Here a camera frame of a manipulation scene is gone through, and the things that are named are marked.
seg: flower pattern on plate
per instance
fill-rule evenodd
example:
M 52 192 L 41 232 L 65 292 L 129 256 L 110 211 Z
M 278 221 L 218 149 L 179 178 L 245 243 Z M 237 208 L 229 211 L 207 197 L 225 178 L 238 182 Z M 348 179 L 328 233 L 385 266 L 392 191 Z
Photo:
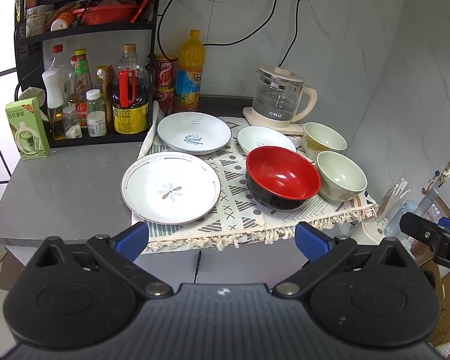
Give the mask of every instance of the flower pattern on plate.
M 175 202 L 175 196 L 182 196 L 181 192 L 177 192 L 180 191 L 182 189 L 182 187 L 175 187 L 173 188 L 173 184 L 169 183 L 168 186 L 164 185 L 163 186 L 163 190 L 158 191 L 158 193 L 163 193 L 164 195 L 162 195 L 162 199 L 166 199 L 167 197 L 170 196 L 170 199 L 172 202 Z

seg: glass kettle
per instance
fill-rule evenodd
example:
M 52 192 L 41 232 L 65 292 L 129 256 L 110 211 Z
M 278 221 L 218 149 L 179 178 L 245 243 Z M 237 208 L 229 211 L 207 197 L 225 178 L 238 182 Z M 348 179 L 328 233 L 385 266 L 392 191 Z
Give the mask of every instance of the glass kettle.
M 305 79 L 293 71 L 281 67 L 261 67 L 259 71 L 260 82 L 253 98 L 252 111 L 261 124 L 287 127 L 308 115 L 317 104 L 317 91 L 304 85 Z M 310 100 L 305 109 L 297 114 L 304 93 Z

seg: green box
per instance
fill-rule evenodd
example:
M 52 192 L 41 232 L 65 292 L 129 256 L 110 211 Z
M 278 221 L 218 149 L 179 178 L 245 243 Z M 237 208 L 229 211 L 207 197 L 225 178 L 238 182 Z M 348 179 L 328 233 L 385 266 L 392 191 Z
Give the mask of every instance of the green box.
M 5 105 L 13 139 L 23 160 L 47 157 L 50 152 L 36 97 Z

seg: tile wall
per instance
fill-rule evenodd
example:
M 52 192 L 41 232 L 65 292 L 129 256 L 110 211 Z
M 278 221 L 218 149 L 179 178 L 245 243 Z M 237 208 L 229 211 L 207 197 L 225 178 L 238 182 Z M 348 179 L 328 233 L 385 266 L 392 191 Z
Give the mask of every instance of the tile wall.
M 388 60 L 347 155 L 380 199 L 399 171 L 410 198 L 450 159 L 450 0 L 405 0 Z
M 161 0 L 160 12 L 169 0 Z M 176 54 L 190 29 L 203 42 L 241 39 L 269 16 L 274 0 L 173 0 L 163 18 L 161 43 Z M 387 60 L 403 0 L 306 0 L 299 6 L 298 38 L 284 67 L 306 79 L 319 101 L 306 118 L 337 129 L 350 143 Z M 257 34 L 230 47 L 208 47 L 201 92 L 253 96 L 255 71 L 276 66 L 295 32 L 296 0 L 278 0 Z

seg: gray countertop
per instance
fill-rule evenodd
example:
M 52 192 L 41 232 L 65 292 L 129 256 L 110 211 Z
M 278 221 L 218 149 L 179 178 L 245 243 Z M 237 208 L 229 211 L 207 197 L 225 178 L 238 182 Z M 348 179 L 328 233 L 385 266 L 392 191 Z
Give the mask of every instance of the gray countertop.
M 129 227 L 120 182 L 141 142 L 56 148 L 47 158 L 20 161 L 0 201 L 0 244 L 40 246 Z

